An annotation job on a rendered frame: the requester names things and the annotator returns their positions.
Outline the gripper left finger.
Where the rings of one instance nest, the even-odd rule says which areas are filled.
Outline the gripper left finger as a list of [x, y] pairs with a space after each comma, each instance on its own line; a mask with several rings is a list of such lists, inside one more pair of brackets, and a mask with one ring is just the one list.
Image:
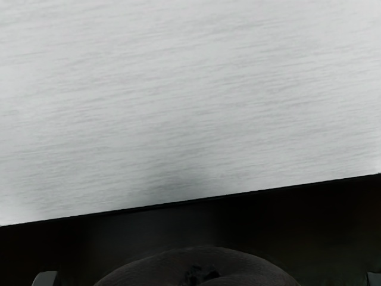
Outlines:
[[39, 272], [31, 286], [59, 286], [59, 274], [57, 271]]

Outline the dark brown round fruit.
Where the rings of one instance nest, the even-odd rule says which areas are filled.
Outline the dark brown round fruit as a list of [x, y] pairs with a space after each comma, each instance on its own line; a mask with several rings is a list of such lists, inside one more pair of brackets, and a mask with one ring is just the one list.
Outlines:
[[94, 286], [301, 286], [253, 254], [197, 246], [164, 251], [118, 267]]

